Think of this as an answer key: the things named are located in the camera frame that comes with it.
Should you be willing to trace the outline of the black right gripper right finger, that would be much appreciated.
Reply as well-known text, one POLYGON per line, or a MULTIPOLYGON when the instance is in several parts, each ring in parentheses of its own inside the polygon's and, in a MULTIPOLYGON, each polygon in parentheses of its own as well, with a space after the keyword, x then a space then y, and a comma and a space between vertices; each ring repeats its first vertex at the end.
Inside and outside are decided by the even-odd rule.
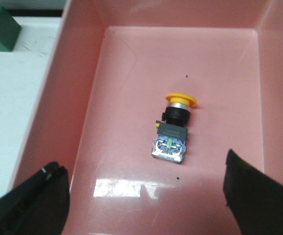
POLYGON ((243 235, 283 235, 283 185, 227 153, 223 192, 243 235))

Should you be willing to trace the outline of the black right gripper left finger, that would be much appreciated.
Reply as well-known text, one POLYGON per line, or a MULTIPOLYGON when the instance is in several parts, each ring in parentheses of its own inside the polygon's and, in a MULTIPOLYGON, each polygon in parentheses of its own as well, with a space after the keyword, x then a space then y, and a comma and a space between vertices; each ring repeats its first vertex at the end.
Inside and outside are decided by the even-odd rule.
POLYGON ((68 171, 50 162, 0 198, 0 235, 60 235, 69 206, 68 171))

